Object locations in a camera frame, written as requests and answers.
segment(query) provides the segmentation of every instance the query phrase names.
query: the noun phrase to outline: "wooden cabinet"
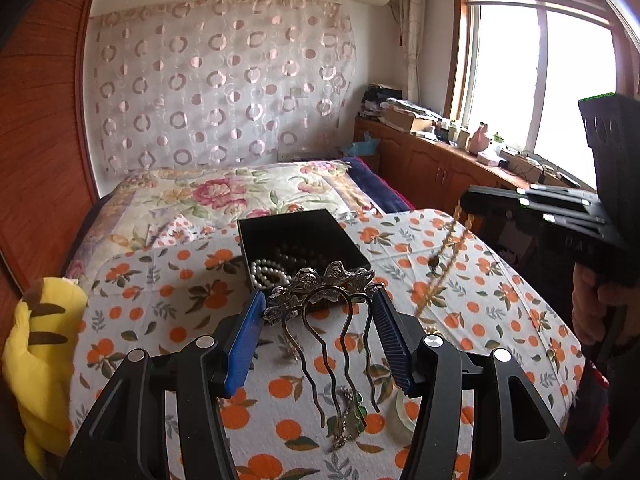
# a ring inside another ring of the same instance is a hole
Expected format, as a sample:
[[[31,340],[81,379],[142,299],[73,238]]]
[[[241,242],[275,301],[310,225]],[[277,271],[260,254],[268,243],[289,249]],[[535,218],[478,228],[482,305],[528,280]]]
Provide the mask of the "wooden cabinet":
[[[402,137],[398,135],[400,132],[379,122],[356,120],[354,138],[364,140],[364,132],[369,132],[371,137],[381,140],[378,147],[380,153],[378,175],[391,187],[404,194],[402,186],[406,180],[403,168],[406,165],[407,152],[402,145]]]
[[[475,164],[466,161],[454,154],[449,155],[450,163],[442,176],[442,187],[446,190],[442,197],[442,210],[452,213],[456,209],[456,205],[462,194],[469,186],[488,186],[497,187],[498,178],[491,172],[478,168]],[[466,213],[460,217],[460,221],[466,220]],[[476,222],[476,229],[479,227],[481,220]]]
[[[529,184],[499,168],[489,168],[476,158],[443,142],[431,142],[399,132],[377,121],[356,119],[354,140],[364,132],[381,139],[379,176],[418,209],[439,209],[453,214],[469,186],[529,187]],[[460,218],[465,221],[466,214]],[[474,222],[474,231],[482,219]]]
[[[443,209],[441,177],[446,169],[446,152],[434,149],[423,139],[411,137],[406,144],[402,193],[418,209]]]

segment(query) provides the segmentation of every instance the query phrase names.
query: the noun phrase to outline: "jewelry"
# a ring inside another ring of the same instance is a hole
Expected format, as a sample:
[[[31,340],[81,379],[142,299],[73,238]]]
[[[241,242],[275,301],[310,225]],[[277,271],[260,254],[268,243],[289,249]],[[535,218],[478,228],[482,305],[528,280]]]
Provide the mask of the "jewelry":
[[[362,395],[356,391],[355,402],[353,393],[350,388],[340,386],[338,392],[344,395],[346,399],[346,407],[342,413],[342,425],[336,425],[334,429],[334,443],[331,447],[333,451],[340,449],[350,440],[356,440],[364,431],[364,424],[360,421],[360,417],[356,415],[356,410],[361,416],[367,416],[367,409],[362,404]],[[356,431],[349,431],[348,424]]]
[[[298,341],[298,336],[293,336],[293,339],[298,343],[300,349],[304,350],[302,348],[302,345]],[[278,342],[280,343],[280,345],[278,346],[278,350],[282,352],[282,357],[285,359],[293,359],[295,362],[298,362],[298,352],[296,351],[295,346],[293,346],[288,339],[285,339],[281,335],[278,335]]]
[[[312,250],[307,250],[298,246],[288,246],[282,244],[275,250],[276,259],[284,267],[293,267],[296,270],[303,267],[313,267],[315,269],[324,269],[327,260],[320,257],[319,254]]]
[[[271,260],[255,260],[251,262],[249,270],[251,284],[260,290],[267,290],[274,286],[287,286],[291,281],[291,276],[285,272],[284,268]]]
[[[429,258],[428,263],[429,263],[429,266],[431,267],[431,270],[433,272],[435,272],[436,268],[438,267],[438,264],[440,263],[440,256],[445,251],[445,248],[452,241],[453,231],[456,228],[456,223],[458,222],[458,219],[460,218],[460,213],[461,212],[462,212],[462,208],[460,207],[460,202],[458,202],[458,205],[456,206],[456,209],[455,209],[455,211],[453,213],[453,219],[447,225],[447,231],[448,231],[447,232],[447,236],[442,241],[442,245],[438,249],[438,252],[434,256]],[[438,277],[438,279],[436,280],[435,283],[433,283],[434,278],[432,278],[431,282],[427,284],[428,288],[427,288],[427,293],[426,293],[426,301],[424,302],[423,306],[419,306],[418,307],[418,312],[415,314],[416,317],[419,318],[420,316],[422,316],[422,314],[424,312],[424,309],[427,308],[427,306],[431,304],[431,298],[433,298],[435,293],[436,293],[436,291],[439,290],[440,285],[442,284],[444,279],[447,277],[447,274],[449,273],[449,271],[451,270],[451,267],[455,263],[456,258],[458,257],[458,253],[460,252],[460,249],[462,248],[462,244],[465,242],[466,234],[470,231],[471,225],[473,224],[475,218],[476,218],[475,215],[472,215],[472,214],[466,216],[465,230],[462,231],[462,235],[460,236],[460,240],[458,240],[453,245],[453,250],[452,250],[452,253],[451,253],[451,257],[450,257],[449,261],[447,262],[447,265],[445,266],[445,268],[442,270],[442,274]]]
[[[344,325],[342,326],[342,332],[340,333],[340,345],[342,347],[342,354],[344,355],[344,377],[346,378],[351,391],[353,393],[352,398],[357,398],[356,387],[353,384],[353,380],[349,375],[349,355],[345,345],[345,337],[349,331],[351,320],[353,319],[353,303],[355,301],[365,301],[369,307],[369,314],[367,316],[367,322],[363,333],[364,350],[366,353],[366,366],[364,373],[369,381],[370,399],[374,409],[379,412],[380,409],[375,401],[375,386],[373,378],[370,374],[371,364],[371,351],[369,348],[369,329],[372,321],[371,301],[373,294],[382,288],[381,283],[373,281],[374,272],[369,269],[357,269],[355,272],[351,272],[344,269],[341,262],[333,262],[329,264],[324,272],[324,276],[320,276],[315,269],[306,267],[300,269],[295,275],[291,284],[284,286],[278,286],[273,289],[268,298],[268,307],[264,311],[264,319],[270,324],[274,324],[280,321],[283,334],[285,338],[296,349],[300,357],[300,365],[302,372],[306,379],[311,384],[311,393],[313,396],[314,404],[320,414],[320,426],[324,428],[325,414],[318,401],[318,388],[315,381],[311,377],[306,367],[306,358],[300,348],[300,345],[292,337],[287,327],[287,321],[300,315],[302,317],[302,323],[306,330],[318,341],[322,347],[322,362],[324,367],[331,378],[331,396],[334,402],[336,425],[341,428],[343,425],[342,410],[337,396],[337,383],[333,368],[328,363],[327,345],[322,339],[316,329],[310,325],[307,318],[308,306],[311,303],[317,303],[322,299],[329,301],[338,301],[342,298],[348,308],[348,314]],[[354,416],[359,419],[363,428],[366,428],[366,421],[362,411],[360,409],[354,410]]]

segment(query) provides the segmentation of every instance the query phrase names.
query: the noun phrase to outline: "bed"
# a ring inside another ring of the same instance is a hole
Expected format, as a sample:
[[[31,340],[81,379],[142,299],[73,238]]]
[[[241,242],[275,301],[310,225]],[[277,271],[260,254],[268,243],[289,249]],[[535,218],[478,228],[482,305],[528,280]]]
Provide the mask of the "bed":
[[[564,322],[473,234],[462,240],[453,271],[433,302],[426,304],[432,277],[427,259],[442,243],[444,225],[451,218],[436,210],[412,210],[379,179],[371,179],[359,161],[349,164],[351,169],[345,162],[330,161],[226,171],[159,170],[127,178],[98,213],[66,273],[79,278],[90,295],[70,388],[72,434],[128,351],[145,348],[151,355],[177,351],[239,311],[249,296],[238,245],[239,218],[319,207],[338,219],[370,260],[375,279],[385,285],[400,312],[417,315],[426,332],[440,332],[460,349],[486,353],[497,346],[508,348],[556,422],[563,424],[584,367],[580,344]],[[177,214],[197,226],[197,239],[158,246],[152,234]],[[454,240],[462,235],[463,227],[457,224]],[[345,314],[337,306],[314,314],[313,320],[324,332],[330,363],[338,370],[342,357],[334,340]],[[349,330],[352,370],[364,370],[365,318],[361,308]],[[319,345],[306,331],[298,330],[298,336],[330,416],[329,381],[319,361]],[[370,371],[381,413],[367,405],[366,432],[334,451],[326,429],[320,428],[300,364],[287,358],[279,330],[263,330],[254,370],[236,396],[221,403],[242,480],[306,476],[357,480],[372,478],[372,470],[376,478],[398,478],[411,433],[399,420],[397,391],[375,333],[370,342]],[[367,398],[366,376],[360,371],[351,376]],[[402,400],[401,407],[409,416],[415,413],[416,406],[409,402]],[[472,392],[465,392],[460,421],[456,478],[465,479]],[[170,470],[181,479],[178,432],[175,397],[167,393]]]

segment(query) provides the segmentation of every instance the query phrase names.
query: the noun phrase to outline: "sheer curtain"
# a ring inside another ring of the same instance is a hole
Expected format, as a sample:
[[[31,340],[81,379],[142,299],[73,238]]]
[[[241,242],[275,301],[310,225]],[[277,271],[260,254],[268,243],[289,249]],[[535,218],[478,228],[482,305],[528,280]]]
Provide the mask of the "sheer curtain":
[[[90,142],[108,171],[326,153],[356,56],[329,0],[194,0],[92,18]]]
[[[406,78],[402,86],[405,99],[420,102],[417,60],[422,47],[424,27],[424,0],[400,0],[402,57],[406,65]]]

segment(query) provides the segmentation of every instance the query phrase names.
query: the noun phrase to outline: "floral quilt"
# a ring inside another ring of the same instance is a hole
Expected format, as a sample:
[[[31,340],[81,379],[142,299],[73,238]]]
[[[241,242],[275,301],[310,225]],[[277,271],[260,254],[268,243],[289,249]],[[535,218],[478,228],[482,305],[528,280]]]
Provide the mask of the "floral quilt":
[[[375,206],[344,162],[290,162],[252,168],[155,170],[127,177],[102,208],[67,269],[89,291],[100,266],[144,248],[149,229],[177,215],[204,234],[240,218],[327,209],[338,215]]]

